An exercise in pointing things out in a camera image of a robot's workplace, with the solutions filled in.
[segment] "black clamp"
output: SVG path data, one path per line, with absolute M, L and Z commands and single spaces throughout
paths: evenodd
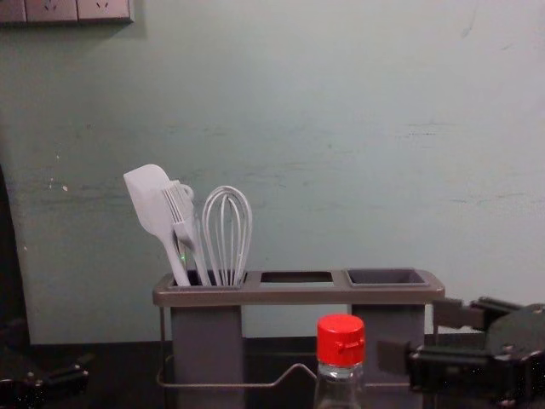
M 484 331 L 485 348 L 380 341 L 380 369 L 408 374 L 417 393 L 463 395 L 500 407 L 545 398 L 545 304 L 521 307 L 482 297 L 464 306 L 440 300 L 433 303 L 433 323 Z

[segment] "utensil holder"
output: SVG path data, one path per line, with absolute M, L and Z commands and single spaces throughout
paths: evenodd
M 240 287 L 179 287 L 165 275 L 153 291 L 160 307 L 164 343 L 164 309 L 170 308 L 176 383 L 158 383 L 178 389 L 180 409 L 244 409 L 244 390 L 274 388 L 276 381 L 244 383 L 243 305 L 347 304 L 351 314 L 365 322 L 365 375 L 372 407 L 417 409 L 422 398 L 410 394 L 406 377 L 381 372 L 376 341 L 393 339 L 424 342 L 424 308 L 445 296 L 443 284 L 431 273 L 412 268 L 340 269 L 324 271 L 248 272 Z

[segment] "scuff mark on wall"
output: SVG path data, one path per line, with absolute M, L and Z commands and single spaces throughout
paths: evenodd
M 475 2 L 475 8 L 473 9 L 473 15 L 471 16 L 471 20 L 469 21 L 469 25 L 462 30 L 462 38 L 465 38 L 469 35 L 469 33 L 473 30 L 473 27 L 475 26 L 475 20 L 477 19 L 477 9 L 479 8 L 479 0 Z

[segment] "red bottle cap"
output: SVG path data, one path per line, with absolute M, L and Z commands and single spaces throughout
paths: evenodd
M 365 358 L 364 322 L 349 314 L 326 315 L 318 321 L 318 360 L 354 366 Z

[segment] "utensil holder leg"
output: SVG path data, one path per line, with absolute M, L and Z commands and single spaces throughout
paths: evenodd
M 240 306 L 172 308 L 177 383 L 243 383 L 244 344 Z M 179 390 L 178 409 L 244 409 L 240 389 Z

